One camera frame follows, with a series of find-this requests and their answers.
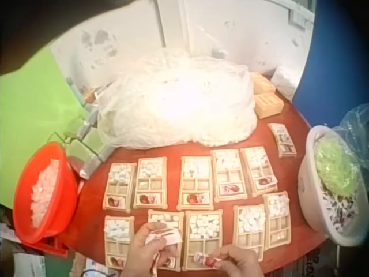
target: blue panel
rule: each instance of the blue panel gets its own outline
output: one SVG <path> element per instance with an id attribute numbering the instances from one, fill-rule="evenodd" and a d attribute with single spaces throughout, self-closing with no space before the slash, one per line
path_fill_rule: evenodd
<path id="1" fill-rule="evenodd" d="M 368 50 L 337 2 L 317 1 L 310 53 L 293 99 L 312 126 L 336 126 L 347 111 L 369 103 Z"/>

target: red table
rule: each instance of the red table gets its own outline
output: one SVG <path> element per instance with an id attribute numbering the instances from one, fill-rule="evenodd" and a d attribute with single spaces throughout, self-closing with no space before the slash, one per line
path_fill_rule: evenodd
<path id="1" fill-rule="evenodd" d="M 274 137 L 267 126 L 268 123 L 283 123 L 286 125 L 293 142 L 295 143 L 297 158 L 279 158 Z M 289 245 L 267 250 L 261 267 L 264 273 L 273 271 L 302 257 L 307 252 L 319 246 L 325 237 L 311 229 L 301 212 L 298 199 L 298 171 L 305 155 L 305 140 L 308 126 L 299 113 L 286 103 L 280 115 L 258 121 L 255 132 L 242 142 L 218 147 L 221 149 L 239 149 L 262 145 L 272 164 L 274 173 L 278 179 L 279 191 L 286 190 L 290 198 L 290 210 L 292 221 L 292 242 Z M 169 147 L 149 149 L 147 151 L 127 150 L 118 148 L 110 158 L 102 164 L 87 181 L 81 191 L 77 204 L 76 214 L 68 228 L 58 236 L 66 246 L 75 249 L 86 257 L 104 264 L 104 217 L 127 216 L 124 212 L 103 211 L 102 203 L 111 163 L 137 162 L 139 158 L 166 156 L 167 160 L 167 198 L 168 210 L 176 211 L 181 156 L 205 156 L 210 155 L 211 148 L 201 144 L 187 143 Z M 262 197 L 247 200 L 226 201 L 215 203 L 215 209 L 223 209 L 223 245 L 232 243 L 233 232 L 233 206 L 260 204 Z M 146 209 L 134 209 L 131 214 L 135 217 L 135 230 L 142 226 L 148 217 Z M 221 275 L 214 271 L 186 271 L 173 273 L 172 271 L 160 271 L 160 276 L 202 276 L 210 277 Z"/>

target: hand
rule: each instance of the hand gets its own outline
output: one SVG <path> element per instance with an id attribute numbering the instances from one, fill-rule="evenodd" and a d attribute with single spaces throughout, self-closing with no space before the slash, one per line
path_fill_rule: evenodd
<path id="1" fill-rule="evenodd" d="M 128 257 L 124 270 L 121 274 L 123 277 L 149 277 L 150 269 L 153 265 L 153 259 L 159 252 L 160 258 L 157 267 L 161 267 L 169 257 L 176 256 L 176 246 L 165 246 L 167 241 L 165 238 L 154 239 L 145 245 L 148 235 L 157 229 L 163 229 L 167 226 L 164 223 L 152 222 L 144 224 L 134 236 L 128 251 Z"/>
<path id="2" fill-rule="evenodd" d="M 218 248 L 212 257 L 220 258 L 215 268 L 225 271 L 229 277 L 263 277 L 258 258 L 253 250 L 241 249 L 235 245 Z"/>

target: cable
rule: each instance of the cable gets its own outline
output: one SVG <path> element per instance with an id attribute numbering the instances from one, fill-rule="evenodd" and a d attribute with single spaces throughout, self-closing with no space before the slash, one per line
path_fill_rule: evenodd
<path id="1" fill-rule="evenodd" d="M 87 272 L 97 272 L 97 273 L 100 273 L 101 275 L 106 276 L 106 277 L 118 277 L 118 275 L 116 273 L 106 274 L 105 272 L 102 272 L 102 271 L 99 271 L 99 270 L 96 270 L 96 269 L 87 269 L 87 270 L 82 272 L 80 277 L 85 277 L 85 274 Z"/>

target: red bucket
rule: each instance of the red bucket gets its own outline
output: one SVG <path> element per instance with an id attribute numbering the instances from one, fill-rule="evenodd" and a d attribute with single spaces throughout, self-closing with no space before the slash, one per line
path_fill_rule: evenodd
<path id="1" fill-rule="evenodd" d="M 59 160 L 57 181 L 41 225 L 34 228 L 31 219 L 32 187 L 51 159 Z M 13 207 L 16 234 L 21 241 L 29 244 L 57 235 L 71 221 L 76 205 L 77 181 L 67 162 L 64 149 L 59 143 L 47 143 L 30 158 L 18 180 Z"/>

